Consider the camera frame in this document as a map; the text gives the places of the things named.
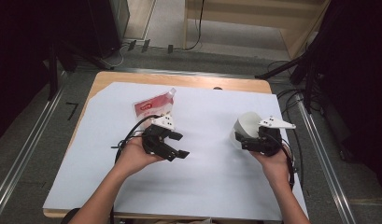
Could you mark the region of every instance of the human hand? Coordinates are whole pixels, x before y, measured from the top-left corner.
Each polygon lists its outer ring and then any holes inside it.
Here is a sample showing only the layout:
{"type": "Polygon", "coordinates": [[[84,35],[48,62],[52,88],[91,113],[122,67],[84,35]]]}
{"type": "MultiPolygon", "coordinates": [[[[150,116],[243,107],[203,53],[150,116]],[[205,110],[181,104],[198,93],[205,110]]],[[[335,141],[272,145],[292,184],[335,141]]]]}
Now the human hand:
{"type": "Polygon", "coordinates": [[[122,150],[113,169],[124,177],[127,177],[139,172],[144,169],[144,167],[156,161],[163,161],[163,158],[158,155],[146,153],[142,147],[142,138],[134,137],[122,150]]]}
{"type": "Polygon", "coordinates": [[[267,157],[260,152],[249,152],[257,161],[262,165],[263,172],[272,187],[274,186],[288,186],[289,183],[289,168],[287,165],[287,156],[283,150],[279,150],[274,156],[267,157]]]}

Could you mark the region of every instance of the white paper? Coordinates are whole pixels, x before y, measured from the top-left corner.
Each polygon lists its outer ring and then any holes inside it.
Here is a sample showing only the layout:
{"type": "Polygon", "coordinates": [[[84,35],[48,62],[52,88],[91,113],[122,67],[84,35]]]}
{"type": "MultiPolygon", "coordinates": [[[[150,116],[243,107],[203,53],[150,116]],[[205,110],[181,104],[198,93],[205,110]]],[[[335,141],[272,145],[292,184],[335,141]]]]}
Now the white paper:
{"type": "MultiPolygon", "coordinates": [[[[112,83],[87,105],[72,146],[44,208],[81,207],[115,160],[115,146],[134,127],[133,102],[170,86],[112,83]]],[[[243,91],[175,87],[173,117],[180,141],[166,143],[190,152],[185,159],[161,161],[129,177],[115,212],[190,217],[281,220],[261,165],[248,151],[234,149],[229,134],[237,118],[255,111],[281,118],[276,96],[243,91]]],[[[287,139],[285,131],[282,137],[287,139]]],[[[294,194],[306,212],[298,177],[294,194]]]]}

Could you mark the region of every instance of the person's arm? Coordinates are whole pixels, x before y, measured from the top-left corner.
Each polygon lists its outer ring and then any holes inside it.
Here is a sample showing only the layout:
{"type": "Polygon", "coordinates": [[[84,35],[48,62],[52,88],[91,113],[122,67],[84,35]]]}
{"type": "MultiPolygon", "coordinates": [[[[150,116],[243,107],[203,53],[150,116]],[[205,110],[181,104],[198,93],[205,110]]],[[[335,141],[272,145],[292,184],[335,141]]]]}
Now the person's arm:
{"type": "Polygon", "coordinates": [[[263,156],[259,152],[250,153],[262,165],[263,172],[276,196],[284,223],[310,223],[290,189],[287,157],[284,152],[280,150],[272,157],[263,156]]]}
{"type": "Polygon", "coordinates": [[[127,143],[114,167],[109,171],[91,198],[80,208],[69,223],[106,223],[115,198],[124,180],[147,165],[163,159],[149,155],[142,148],[142,139],[127,143]]]}

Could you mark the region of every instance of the red and white packet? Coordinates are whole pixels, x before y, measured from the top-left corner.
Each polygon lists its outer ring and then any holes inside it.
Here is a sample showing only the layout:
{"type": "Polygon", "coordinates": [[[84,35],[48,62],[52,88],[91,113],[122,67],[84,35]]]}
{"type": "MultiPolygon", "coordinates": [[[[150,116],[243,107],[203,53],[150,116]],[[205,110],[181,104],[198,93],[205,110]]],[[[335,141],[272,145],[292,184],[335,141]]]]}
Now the red and white packet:
{"type": "MultiPolygon", "coordinates": [[[[176,94],[176,89],[171,89],[161,95],[152,97],[150,99],[135,102],[134,111],[137,120],[141,120],[149,115],[163,116],[171,114],[174,104],[174,95],[176,94]]],[[[145,121],[140,125],[142,130],[145,130],[151,123],[151,120],[145,121]]]]}

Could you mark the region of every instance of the floor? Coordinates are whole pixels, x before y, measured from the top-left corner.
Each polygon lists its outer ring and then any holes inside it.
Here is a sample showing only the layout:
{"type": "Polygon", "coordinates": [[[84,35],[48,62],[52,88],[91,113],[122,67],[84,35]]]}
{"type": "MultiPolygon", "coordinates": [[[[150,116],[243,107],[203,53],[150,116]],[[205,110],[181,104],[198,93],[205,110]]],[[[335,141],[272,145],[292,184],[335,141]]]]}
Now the floor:
{"type": "MultiPolygon", "coordinates": [[[[117,52],[106,60],[109,63],[119,63],[124,57],[124,62],[116,68],[118,71],[128,68],[148,68],[205,72],[211,76],[226,74],[229,77],[253,78],[254,75],[262,74],[266,69],[272,69],[280,64],[274,63],[275,61],[289,59],[276,29],[232,26],[207,21],[202,22],[201,44],[197,48],[192,51],[175,51],[167,54],[168,45],[181,46],[182,8],[182,1],[157,0],[149,15],[149,26],[141,32],[142,34],[140,33],[141,37],[138,37],[138,47],[127,51],[124,49],[127,48],[125,46],[121,53],[117,52]],[[141,52],[142,39],[150,39],[150,48],[146,52],[141,52]]],[[[188,23],[190,46],[196,40],[196,28],[195,21],[188,23]]],[[[0,223],[60,222],[58,219],[43,217],[41,206],[60,167],[61,159],[58,158],[64,156],[78,120],[79,110],[73,118],[68,119],[73,106],[67,103],[75,102],[79,103],[79,108],[83,107],[98,71],[89,63],[79,62],[77,72],[69,77],[63,96],[43,135],[39,138],[19,184],[7,202],[0,223]]],[[[288,82],[287,72],[272,78],[269,82],[273,93],[293,88],[288,82]]],[[[0,156],[0,181],[5,177],[10,164],[15,161],[22,144],[32,131],[40,111],[46,104],[47,94],[48,88],[40,92],[0,140],[0,155],[3,155],[0,156]]],[[[281,108],[285,108],[287,100],[288,96],[280,100],[281,108]]],[[[295,107],[290,115],[300,128],[298,134],[304,147],[304,197],[310,219],[313,223],[340,223],[342,219],[327,186],[302,116],[295,107]]],[[[314,118],[357,222],[382,223],[382,190],[374,174],[362,164],[343,162],[328,124],[319,113],[314,114],[314,118]]],[[[295,142],[294,136],[290,133],[289,136],[290,141],[295,142]]]]}

